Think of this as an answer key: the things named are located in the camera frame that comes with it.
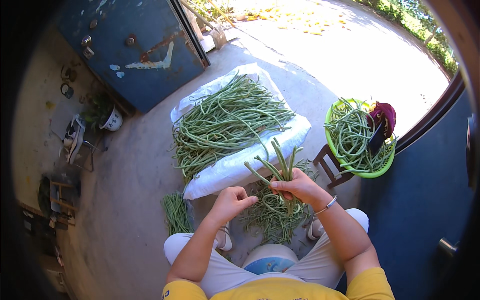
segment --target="paved ground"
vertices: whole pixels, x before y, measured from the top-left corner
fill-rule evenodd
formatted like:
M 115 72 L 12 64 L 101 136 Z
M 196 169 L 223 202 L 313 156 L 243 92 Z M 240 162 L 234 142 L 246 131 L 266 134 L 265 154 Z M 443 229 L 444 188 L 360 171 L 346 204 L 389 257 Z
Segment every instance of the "paved ground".
M 161 297 L 169 265 L 163 256 L 168 233 L 160 199 L 183 189 L 181 173 L 172 168 L 175 161 L 166 152 L 171 143 L 169 113 L 199 86 L 238 65 L 257 62 L 270 73 L 290 106 L 312 124 L 300 152 L 301 158 L 310 159 L 326 143 L 324 116 L 337 97 L 372 95 L 392 104 L 395 100 L 402 104 L 396 106 L 400 120 L 405 115 L 402 108 L 414 106 L 418 94 L 436 98 L 442 93 L 446 79 L 440 71 L 389 25 L 342 4 L 324 5 L 348 15 L 352 31 L 313 36 L 281 31 L 268 22 L 241 24 L 238 39 L 209 53 L 212 66 L 202 75 L 107 136 L 109 149 L 95 154 L 95 172 L 82 174 L 76 227 L 58 233 L 65 271 L 79 299 Z M 380 56 L 373 55 L 374 50 Z M 395 67 L 387 63 L 391 60 Z M 328 182 L 320 170 L 317 183 L 326 188 Z M 344 208 L 355 207 L 360 180 L 353 178 L 329 192 L 339 195 Z M 194 201 L 196 224 L 214 199 Z M 244 233 L 237 220 L 231 233 L 236 249 L 230 256 L 240 265 L 259 239 Z M 296 233 L 290 247 L 302 257 L 313 244 L 306 241 L 303 228 Z
M 238 28 L 305 69 L 338 97 L 372 97 L 390 103 L 397 112 L 395 133 L 404 134 L 442 95 L 447 78 L 425 47 L 403 28 L 354 2 L 351 6 L 334 0 L 318 3 L 296 1 L 295 7 L 320 13 L 328 21 L 336 17 L 335 26 L 324 27 L 322 36 L 290 26 L 278 29 L 280 18 L 279 22 L 241 22 Z M 350 30 L 341 28 L 338 19 Z

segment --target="white sack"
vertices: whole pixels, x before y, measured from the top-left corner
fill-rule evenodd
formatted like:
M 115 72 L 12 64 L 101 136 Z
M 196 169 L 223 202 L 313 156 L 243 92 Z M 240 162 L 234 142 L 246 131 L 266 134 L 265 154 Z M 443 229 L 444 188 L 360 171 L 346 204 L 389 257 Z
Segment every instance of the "white sack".
M 183 114 L 192 109 L 195 104 L 192 100 L 213 94 L 227 85 L 238 71 L 240 71 L 239 75 L 247 74 L 247 77 L 253 79 L 255 82 L 260 77 L 259 83 L 272 93 L 274 99 L 276 101 L 283 101 L 285 107 L 290 108 L 279 89 L 270 78 L 270 74 L 257 66 L 256 63 L 251 63 L 236 67 L 228 74 L 202 85 L 198 90 L 183 98 L 170 112 L 171 121 L 175 122 Z M 305 141 L 308 131 L 312 126 L 307 118 L 297 114 L 285 124 L 285 127 L 291 127 L 291 129 L 285 130 L 284 132 L 269 132 L 261 136 L 261 140 L 266 145 L 270 156 L 269 161 L 274 165 L 278 163 L 278 159 L 272 146 L 273 137 L 276 137 L 280 143 L 284 157 L 287 158 L 292 154 L 294 146 L 300 146 Z M 257 155 L 266 160 L 265 149 L 260 143 L 222 158 L 217 161 L 213 167 L 206 167 L 198 173 L 199 177 L 197 179 L 193 179 L 188 183 L 183 198 L 194 200 L 221 191 L 229 186 L 244 186 L 248 183 L 257 181 L 258 178 L 255 177 L 243 164 L 245 161 L 248 161 L 255 170 L 259 170 L 263 167 L 263 164 L 254 159 Z M 266 168 L 262 168 L 259 172 L 265 176 L 269 175 L 269 171 Z

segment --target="yellow shirt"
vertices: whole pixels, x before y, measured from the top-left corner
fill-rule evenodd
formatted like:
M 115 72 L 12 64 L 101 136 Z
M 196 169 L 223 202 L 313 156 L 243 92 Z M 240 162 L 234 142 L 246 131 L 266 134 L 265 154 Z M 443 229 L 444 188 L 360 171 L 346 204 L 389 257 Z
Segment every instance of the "yellow shirt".
M 205 293 L 188 281 L 173 281 L 163 288 L 163 300 L 205 300 Z M 357 275 L 346 295 L 316 283 L 288 278 L 265 278 L 214 295 L 211 300 L 391 300 L 395 299 L 382 268 L 371 268 Z

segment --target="basket rim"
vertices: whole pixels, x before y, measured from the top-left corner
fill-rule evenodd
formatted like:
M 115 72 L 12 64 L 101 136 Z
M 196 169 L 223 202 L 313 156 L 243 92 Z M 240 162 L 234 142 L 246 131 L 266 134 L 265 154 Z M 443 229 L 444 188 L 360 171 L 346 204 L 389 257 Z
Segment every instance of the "basket rim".
M 345 98 L 346 101 L 350 102 L 350 103 L 355 103 L 354 99 L 353 98 Z M 335 103 L 333 103 L 333 106 L 334 107 L 337 107 L 338 105 L 342 104 L 342 102 L 340 100 L 337 100 Z M 362 107 L 370 107 L 370 105 L 366 104 L 366 103 L 363 103 Z M 330 121 L 330 118 L 332 116 L 332 106 L 330 106 L 327 110 L 327 114 L 325 116 L 325 122 L 327 121 Z M 325 135 L 327 137 L 327 144 L 328 146 L 330 147 L 330 150 L 332 150 L 332 153 L 335 155 L 336 153 L 336 148 L 335 148 L 335 145 L 333 144 L 333 141 L 332 141 L 332 136 L 330 135 L 330 132 L 327 128 L 325 128 Z M 373 173 L 358 173 L 358 172 L 352 172 L 353 174 L 359 176 L 359 177 L 362 177 L 362 178 L 376 178 L 376 177 L 379 177 L 383 174 L 385 174 L 385 172 L 388 171 L 388 169 L 390 168 L 390 166 L 392 165 L 393 163 L 393 159 L 395 157 L 395 148 L 392 150 L 392 153 L 390 154 L 390 157 L 388 158 L 387 160 L 387 163 L 385 164 L 385 166 L 383 168 L 381 168 L 380 170 L 378 171 L 375 171 Z M 342 159 L 342 158 L 337 158 L 335 157 L 338 162 L 342 165 L 342 164 L 346 164 L 347 162 Z M 353 167 L 351 166 L 344 166 L 345 169 L 348 169 L 348 170 L 353 170 Z

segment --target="green plastic basket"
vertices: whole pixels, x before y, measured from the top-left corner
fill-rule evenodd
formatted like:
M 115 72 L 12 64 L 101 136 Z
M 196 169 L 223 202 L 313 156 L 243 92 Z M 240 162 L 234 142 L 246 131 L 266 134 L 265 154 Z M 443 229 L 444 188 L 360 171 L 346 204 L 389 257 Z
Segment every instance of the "green plastic basket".
M 355 104 L 355 101 L 353 99 L 346 99 L 346 101 L 348 101 L 349 103 L 352 104 L 353 107 L 356 106 Z M 340 100 L 336 101 L 334 104 L 334 107 L 342 107 L 343 104 Z M 369 108 L 370 106 L 366 103 L 363 103 L 362 105 L 362 108 Z M 329 122 L 330 119 L 332 117 L 332 108 L 330 107 L 327 111 L 327 115 L 325 117 L 325 121 L 326 122 Z M 328 131 L 327 128 L 325 128 L 325 135 L 327 137 L 327 143 L 328 143 L 328 146 L 330 147 L 330 150 L 332 150 L 333 154 L 335 155 L 336 153 L 336 148 L 335 148 L 335 145 L 333 144 L 333 141 L 332 141 L 332 137 L 330 136 L 330 132 Z M 394 159 L 394 156 L 395 156 L 395 149 L 392 150 L 392 153 L 390 154 L 390 157 L 388 158 L 388 160 L 385 162 L 385 165 L 383 168 L 381 168 L 380 170 L 376 171 L 376 172 L 373 172 L 373 173 L 357 173 L 357 172 L 352 172 L 353 174 L 357 175 L 357 176 L 360 176 L 360 177 L 363 177 L 363 178 L 376 178 L 376 177 L 379 177 L 381 175 L 383 175 L 385 172 L 387 172 L 387 170 L 390 168 L 390 166 L 392 165 L 392 162 L 393 162 L 393 159 Z M 347 162 L 345 160 L 343 160 L 342 158 L 337 158 L 337 160 L 340 162 L 340 164 L 346 164 Z M 352 170 L 353 168 L 351 166 L 345 166 L 344 167 L 345 169 L 349 169 L 349 170 Z

